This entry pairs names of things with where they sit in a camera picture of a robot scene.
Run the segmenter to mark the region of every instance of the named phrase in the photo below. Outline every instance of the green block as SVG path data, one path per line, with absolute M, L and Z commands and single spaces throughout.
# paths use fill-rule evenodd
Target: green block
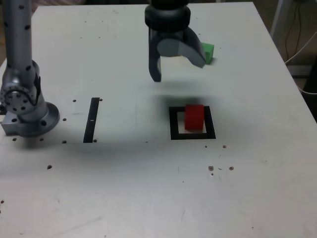
M 207 43 L 202 43 L 202 45 L 206 55 L 206 63 L 210 64 L 213 57 L 214 45 L 207 44 Z

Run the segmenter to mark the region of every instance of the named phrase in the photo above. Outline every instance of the white table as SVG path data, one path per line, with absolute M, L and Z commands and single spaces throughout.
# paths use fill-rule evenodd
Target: white table
M 43 94 L 67 121 L 32 139 L 1 130 L 0 237 L 315 237 L 316 122 L 254 5 L 190 5 L 215 59 L 163 59 L 162 83 L 144 9 L 35 12 Z M 83 144 L 92 97 L 98 142 Z M 170 140 L 168 106 L 192 99 L 210 106 L 217 139 Z

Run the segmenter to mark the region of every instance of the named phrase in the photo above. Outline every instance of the red block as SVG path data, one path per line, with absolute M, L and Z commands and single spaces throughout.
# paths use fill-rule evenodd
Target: red block
M 185 130 L 203 130 L 204 120 L 204 105 L 186 105 Z

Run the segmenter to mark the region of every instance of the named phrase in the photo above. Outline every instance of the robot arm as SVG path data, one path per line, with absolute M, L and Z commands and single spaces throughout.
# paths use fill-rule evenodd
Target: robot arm
M 149 71 L 155 82 L 161 81 L 160 56 L 185 56 L 197 66 L 204 67 L 206 56 L 197 35 L 188 25 L 189 0 L 151 0 L 145 10 L 149 27 Z
M 7 135 L 37 136 L 59 121 L 56 106 L 45 102 L 38 65 L 32 61 L 31 0 L 4 0 L 7 66 L 0 102 L 7 109 L 2 127 Z

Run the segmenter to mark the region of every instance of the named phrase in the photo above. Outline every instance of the black square outline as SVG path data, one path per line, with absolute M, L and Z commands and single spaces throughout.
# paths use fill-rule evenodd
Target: black square outline
M 178 131 L 177 113 L 184 112 L 185 107 L 169 107 L 169 126 L 171 140 L 216 139 L 209 106 L 204 106 L 206 133 L 183 134 Z

